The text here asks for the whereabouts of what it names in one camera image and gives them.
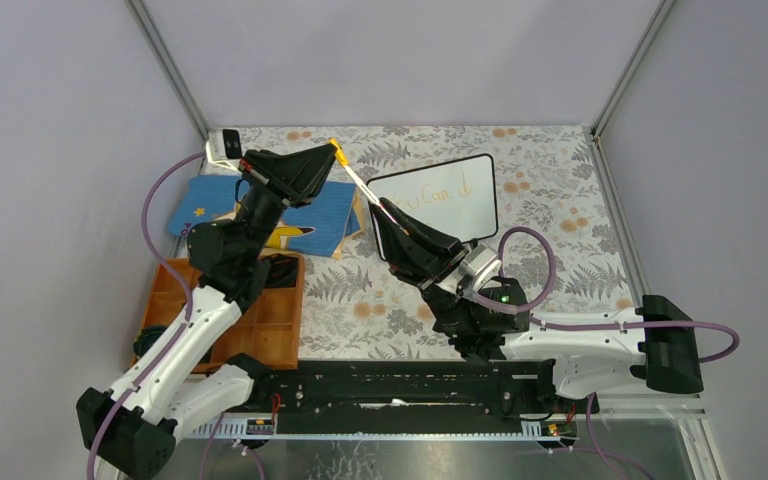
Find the floral table mat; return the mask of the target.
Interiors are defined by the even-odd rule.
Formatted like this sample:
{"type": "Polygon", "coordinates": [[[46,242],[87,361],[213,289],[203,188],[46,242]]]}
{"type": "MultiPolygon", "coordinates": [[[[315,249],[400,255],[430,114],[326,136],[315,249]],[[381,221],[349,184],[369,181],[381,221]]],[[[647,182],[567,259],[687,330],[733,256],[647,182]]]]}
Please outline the floral table mat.
{"type": "MultiPolygon", "coordinates": [[[[495,162],[499,228],[532,227],[550,241],[557,280],[548,312],[636,304],[613,222],[581,126],[246,127],[246,147],[280,154],[336,138],[363,179],[487,153],[495,162]]],[[[418,292],[396,281],[370,231],[339,258],[305,267],[299,354],[304,359],[455,357],[418,292]]]]}

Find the black item in tray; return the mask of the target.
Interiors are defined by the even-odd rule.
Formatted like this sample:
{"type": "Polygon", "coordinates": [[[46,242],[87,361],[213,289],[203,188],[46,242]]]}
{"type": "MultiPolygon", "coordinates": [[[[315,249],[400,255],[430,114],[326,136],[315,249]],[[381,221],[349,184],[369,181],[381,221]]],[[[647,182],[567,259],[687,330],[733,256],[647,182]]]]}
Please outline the black item in tray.
{"type": "Polygon", "coordinates": [[[266,289],[294,288],[299,273],[299,258],[296,256],[273,254],[265,258],[269,270],[265,280],[266,289]]]}

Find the yellow marker cap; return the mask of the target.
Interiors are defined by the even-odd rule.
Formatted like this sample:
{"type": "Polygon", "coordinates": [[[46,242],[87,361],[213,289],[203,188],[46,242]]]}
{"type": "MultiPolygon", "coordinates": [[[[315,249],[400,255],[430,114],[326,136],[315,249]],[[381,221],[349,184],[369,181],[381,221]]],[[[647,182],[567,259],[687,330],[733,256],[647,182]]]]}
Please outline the yellow marker cap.
{"type": "Polygon", "coordinates": [[[329,138],[328,143],[332,145],[335,149],[335,158],[339,165],[342,167],[347,167],[349,165],[349,160],[345,155],[345,152],[339,143],[339,141],[336,138],[329,138]]]}

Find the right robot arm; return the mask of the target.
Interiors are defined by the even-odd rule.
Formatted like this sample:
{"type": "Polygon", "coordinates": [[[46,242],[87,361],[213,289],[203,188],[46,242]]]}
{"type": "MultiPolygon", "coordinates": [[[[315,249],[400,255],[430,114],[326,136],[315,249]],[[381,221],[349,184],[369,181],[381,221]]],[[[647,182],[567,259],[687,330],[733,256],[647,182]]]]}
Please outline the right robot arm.
{"type": "Polygon", "coordinates": [[[433,329],[469,361],[547,361],[535,402],[557,412],[572,399],[642,383],[667,394],[703,391],[692,319],[667,297],[597,314],[539,313],[502,273],[499,253],[465,243],[407,215],[387,199],[371,205],[381,257],[415,287],[433,329]]]}

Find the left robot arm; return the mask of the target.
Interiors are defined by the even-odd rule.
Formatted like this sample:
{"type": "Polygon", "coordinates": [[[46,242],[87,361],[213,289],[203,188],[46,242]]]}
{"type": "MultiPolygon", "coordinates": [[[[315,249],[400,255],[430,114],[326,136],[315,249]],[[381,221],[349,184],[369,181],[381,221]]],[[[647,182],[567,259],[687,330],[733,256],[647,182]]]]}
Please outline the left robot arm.
{"type": "Polygon", "coordinates": [[[243,152],[207,141],[200,155],[239,171],[250,187],[234,217],[190,230],[189,263],[201,273],[197,286],[191,287],[162,255],[156,257],[183,288],[185,303],[107,390],[89,388],[80,396],[77,413],[89,479],[151,479],[198,427],[231,407],[256,411],[267,404],[268,381],[238,364],[224,364],[192,387],[182,385],[264,290],[269,264],[260,254],[285,210],[310,204],[332,166],[347,163],[335,139],[288,155],[243,152]]]}

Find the black framed whiteboard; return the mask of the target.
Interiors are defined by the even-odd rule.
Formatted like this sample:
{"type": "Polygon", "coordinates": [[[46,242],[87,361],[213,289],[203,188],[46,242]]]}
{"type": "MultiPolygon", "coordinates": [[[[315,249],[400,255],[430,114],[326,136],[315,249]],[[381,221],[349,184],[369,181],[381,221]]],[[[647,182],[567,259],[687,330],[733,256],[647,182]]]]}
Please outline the black framed whiteboard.
{"type": "Polygon", "coordinates": [[[487,153],[378,176],[368,186],[410,217],[461,241],[499,231],[495,162],[487,153]]]}

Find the white marker pen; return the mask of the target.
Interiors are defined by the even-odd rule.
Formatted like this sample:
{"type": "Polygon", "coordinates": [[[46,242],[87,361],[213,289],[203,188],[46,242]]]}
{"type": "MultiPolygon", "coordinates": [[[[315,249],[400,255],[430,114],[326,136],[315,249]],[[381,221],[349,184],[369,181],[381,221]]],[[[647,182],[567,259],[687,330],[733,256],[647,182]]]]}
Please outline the white marker pen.
{"type": "Polygon", "coordinates": [[[399,217],[397,207],[387,198],[376,195],[350,166],[343,165],[343,169],[366,198],[376,231],[383,233],[386,229],[390,229],[409,236],[410,233],[399,217]]]}

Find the dark round object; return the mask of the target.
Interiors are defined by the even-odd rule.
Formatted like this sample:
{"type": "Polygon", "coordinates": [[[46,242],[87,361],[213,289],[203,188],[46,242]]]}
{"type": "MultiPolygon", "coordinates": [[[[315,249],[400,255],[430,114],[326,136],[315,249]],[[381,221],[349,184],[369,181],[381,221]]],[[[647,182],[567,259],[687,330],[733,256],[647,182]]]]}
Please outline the dark round object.
{"type": "Polygon", "coordinates": [[[151,325],[142,328],[132,343],[135,359],[141,359],[163,335],[166,329],[167,327],[163,325],[151,325]]]}

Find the blue pikachu cloth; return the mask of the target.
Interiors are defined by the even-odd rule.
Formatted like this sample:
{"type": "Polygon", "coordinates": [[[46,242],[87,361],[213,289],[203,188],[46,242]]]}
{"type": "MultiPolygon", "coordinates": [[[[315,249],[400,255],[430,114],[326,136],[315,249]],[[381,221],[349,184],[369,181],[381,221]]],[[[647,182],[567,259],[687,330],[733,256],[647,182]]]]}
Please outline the blue pikachu cloth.
{"type": "MultiPolygon", "coordinates": [[[[197,224],[230,218],[249,185],[238,177],[199,175],[188,182],[183,200],[167,223],[185,237],[197,224]]],[[[364,230],[356,186],[328,181],[308,206],[289,208],[266,243],[272,250],[338,258],[343,240],[364,230]]]]}

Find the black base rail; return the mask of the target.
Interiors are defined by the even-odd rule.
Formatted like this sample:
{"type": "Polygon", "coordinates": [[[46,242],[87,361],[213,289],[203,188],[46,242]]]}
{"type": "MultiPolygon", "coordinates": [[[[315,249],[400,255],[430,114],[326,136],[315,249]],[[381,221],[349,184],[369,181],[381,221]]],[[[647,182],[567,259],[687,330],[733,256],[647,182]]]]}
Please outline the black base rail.
{"type": "Polygon", "coordinates": [[[305,360],[262,375],[236,410],[276,420],[282,435],[326,437],[516,434],[525,421],[599,412],[590,395],[556,392],[553,365],[305,360]]]}

